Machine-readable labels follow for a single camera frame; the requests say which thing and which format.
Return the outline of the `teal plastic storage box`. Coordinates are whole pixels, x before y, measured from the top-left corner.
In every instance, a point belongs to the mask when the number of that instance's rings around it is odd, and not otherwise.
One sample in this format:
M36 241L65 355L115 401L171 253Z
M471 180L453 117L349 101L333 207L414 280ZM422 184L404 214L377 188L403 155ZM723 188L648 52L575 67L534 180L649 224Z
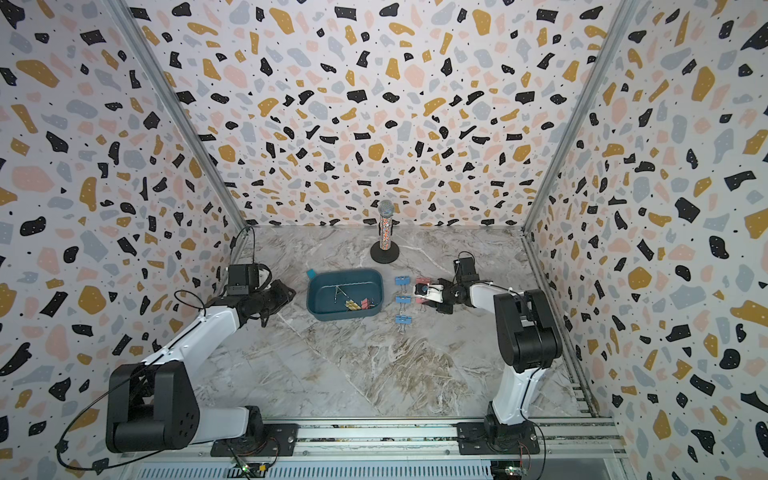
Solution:
M383 305L382 275L359 268L315 274L306 295L307 311L318 321L338 321L377 315Z

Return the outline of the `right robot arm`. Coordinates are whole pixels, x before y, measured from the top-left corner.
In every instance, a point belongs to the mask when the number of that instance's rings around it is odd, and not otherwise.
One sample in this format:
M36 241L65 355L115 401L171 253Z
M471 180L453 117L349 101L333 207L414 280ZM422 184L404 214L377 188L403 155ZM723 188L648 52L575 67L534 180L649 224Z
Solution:
M482 280L472 256L454 260L454 278L419 281L414 295L443 314L464 305L494 315L506 368L486 414L488 427L518 427L529 420L536 385L562 355L556 321L540 289L518 291Z

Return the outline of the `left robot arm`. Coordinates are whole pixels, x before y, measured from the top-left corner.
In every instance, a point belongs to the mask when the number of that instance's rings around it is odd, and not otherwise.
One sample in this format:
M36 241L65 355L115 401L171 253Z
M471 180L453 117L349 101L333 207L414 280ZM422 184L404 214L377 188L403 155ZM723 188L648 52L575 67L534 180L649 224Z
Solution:
M230 443L258 449L266 442L257 407L201 407L193 378L211 354L248 321L266 326L295 297L279 280L243 295L222 295L168 344L109 379L105 442L112 453L181 450L192 444Z

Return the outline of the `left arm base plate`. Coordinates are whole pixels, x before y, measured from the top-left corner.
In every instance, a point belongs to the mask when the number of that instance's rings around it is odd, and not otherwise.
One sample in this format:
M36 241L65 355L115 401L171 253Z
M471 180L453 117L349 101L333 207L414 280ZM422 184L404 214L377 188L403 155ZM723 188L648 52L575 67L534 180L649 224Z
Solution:
M298 438L296 423L268 423L255 433L216 440L210 450L211 457L281 457L292 456Z

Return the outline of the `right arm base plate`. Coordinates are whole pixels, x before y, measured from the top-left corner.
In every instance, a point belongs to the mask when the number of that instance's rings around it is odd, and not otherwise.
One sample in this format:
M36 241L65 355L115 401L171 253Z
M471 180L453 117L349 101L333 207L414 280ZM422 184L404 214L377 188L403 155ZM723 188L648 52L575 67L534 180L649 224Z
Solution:
M461 455L535 455L541 450L531 421L518 425L461 422L456 425L456 434Z

